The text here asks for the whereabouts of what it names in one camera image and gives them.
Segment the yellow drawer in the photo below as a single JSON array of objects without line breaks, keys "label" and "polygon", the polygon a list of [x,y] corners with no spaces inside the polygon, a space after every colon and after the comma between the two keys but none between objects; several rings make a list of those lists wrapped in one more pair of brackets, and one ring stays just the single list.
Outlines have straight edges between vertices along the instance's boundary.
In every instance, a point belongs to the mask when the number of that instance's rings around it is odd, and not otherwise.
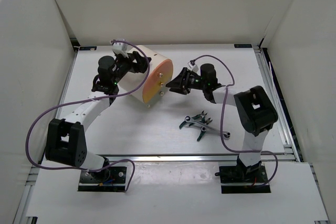
[{"label": "yellow drawer", "polygon": [[155,95],[171,78],[171,72],[164,73],[163,71],[159,71],[151,73],[144,84],[143,95],[150,97]]}]

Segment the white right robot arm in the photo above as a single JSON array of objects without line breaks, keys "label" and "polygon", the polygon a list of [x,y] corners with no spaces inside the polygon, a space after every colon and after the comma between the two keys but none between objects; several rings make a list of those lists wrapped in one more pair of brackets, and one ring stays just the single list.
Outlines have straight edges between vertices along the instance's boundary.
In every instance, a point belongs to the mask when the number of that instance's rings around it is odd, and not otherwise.
[{"label": "white right robot arm", "polygon": [[[177,77],[166,84],[171,92],[187,95],[192,89],[203,91],[205,99],[213,104],[221,104],[220,132],[223,146],[238,154],[236,177],[247,182],[261,166],[261,153],[268,132],[278,120],[278,114],[265,90],[255,86],[245,92],[229,90],[231,85],[218,82],[216,70],[210,63],[201,65],[200,74],[184,67]],[[224,112],[229,104],[236,107],[240,122],[245,130],[243,146],[240,151],[229,148],[224,140]]]}]

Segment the pink top drawer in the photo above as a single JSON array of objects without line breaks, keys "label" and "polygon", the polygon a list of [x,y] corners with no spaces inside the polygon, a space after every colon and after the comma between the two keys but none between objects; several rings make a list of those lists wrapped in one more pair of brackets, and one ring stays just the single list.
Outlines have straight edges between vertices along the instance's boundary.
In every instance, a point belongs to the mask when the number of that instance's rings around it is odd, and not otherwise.
[{"label": "pink top drawer", "polygon": [[164,60],[153,68],[150,78],[154,82],[167,83],[172,79],[173,63],[171,60]]}]

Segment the cream round drawer cabinet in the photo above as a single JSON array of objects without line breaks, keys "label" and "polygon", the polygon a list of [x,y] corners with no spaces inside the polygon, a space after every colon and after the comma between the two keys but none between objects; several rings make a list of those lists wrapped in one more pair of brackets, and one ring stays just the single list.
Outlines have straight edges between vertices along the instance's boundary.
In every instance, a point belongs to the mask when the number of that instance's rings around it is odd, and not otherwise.
[{"label": "cream round drawer cabinet", "polygon": [[[132,48],[132,49],[128,50],[129,53],[132,53],[133,51],[138,51],[138,52],[143,51],[146,54],[147,57],[151,58],[150,72],[149,72],[149,75],[147,75],[146,73],[131,73],[131,72],[127,73],[122,78],[122,80],[118,83],[119,87],[121,89],[123,89],[124,92],[129,92],[129,91],[135,89],[142,81],[146,82],[147,78],[150,76],[150,74],[151,74],[153,68],[155,67],[155,65],[159,64],[160,62],[162,62],[164,60],[169,59],[169,58],[159,54],[158,52],[155,52],[155,51],[153,51],[153,50],[151,50],[151,49],[149,49],[149,48],[147,48],[143,45],[138,45],[138,49]],[[139,100],[141,103],[143,103],[142,92],[143,92],[144,84],[139,89],[137,89],[136,91],[131,93],[131,95],[133,97],[135,97],[137,100]],[[145,104],[145,105],[147,107],[150,107],[153,104]]]}]

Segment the silver ratchet wrench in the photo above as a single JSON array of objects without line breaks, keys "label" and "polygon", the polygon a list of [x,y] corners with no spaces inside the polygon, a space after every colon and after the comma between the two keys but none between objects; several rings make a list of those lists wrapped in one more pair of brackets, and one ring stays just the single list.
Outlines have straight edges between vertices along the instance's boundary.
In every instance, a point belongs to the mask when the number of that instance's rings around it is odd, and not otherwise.
[{"label": "silver ratchet wrench", "polygon": [[221,132],[219,129],[214,128],[214,127],[209,126],[209,125],[205,125],[205,127],[206,127],[206,131],[216,133],[219,136],[223,136],[224,139],[229,139],[230,138],[230,133],[229,132],[226,132],[226,131]]}]

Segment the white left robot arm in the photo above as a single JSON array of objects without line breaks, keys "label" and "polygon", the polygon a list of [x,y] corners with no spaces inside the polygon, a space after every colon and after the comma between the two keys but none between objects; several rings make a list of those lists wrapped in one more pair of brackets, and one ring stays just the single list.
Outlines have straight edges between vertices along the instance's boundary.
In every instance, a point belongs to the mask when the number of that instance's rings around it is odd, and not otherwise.
[{"label": "white left robot arm", "polygon": [[48,125],[45,149],[46,159],[74,168],[92,171],[99,182],[110,177],[106,158],[89,152],[86,130],[92,122],[115,101],[119,93],[118,83],[127,73],[150,72],[151,58],[138,51],[116,52],[98,61],[98,73],[93,79],[91,93],[74,111],[62,119],[53,119]]}]

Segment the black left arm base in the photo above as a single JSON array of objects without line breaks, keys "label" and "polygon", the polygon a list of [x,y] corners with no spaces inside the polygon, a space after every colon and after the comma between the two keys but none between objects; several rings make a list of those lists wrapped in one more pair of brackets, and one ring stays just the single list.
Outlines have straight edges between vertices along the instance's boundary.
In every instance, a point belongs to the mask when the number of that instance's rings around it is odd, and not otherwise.
[{"label": "black left arm base", "polygon": [[121,193],[126,188],[126,175],[126,164],[113,165],[97,173],[81,172],[78,191]]}]

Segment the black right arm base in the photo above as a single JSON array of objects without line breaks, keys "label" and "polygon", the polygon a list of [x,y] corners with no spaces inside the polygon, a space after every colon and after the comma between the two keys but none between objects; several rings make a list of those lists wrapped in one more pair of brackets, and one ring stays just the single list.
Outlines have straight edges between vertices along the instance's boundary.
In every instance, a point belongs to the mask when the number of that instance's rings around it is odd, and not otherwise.
[{"label": "black right arm base", "polygon": [[215,173],[220,178],[222,194],[269,194],[271,189],[268,181],[265,166],[262,165],[259,171],[243,178],[238,175],[236,166],[220,166]]}]

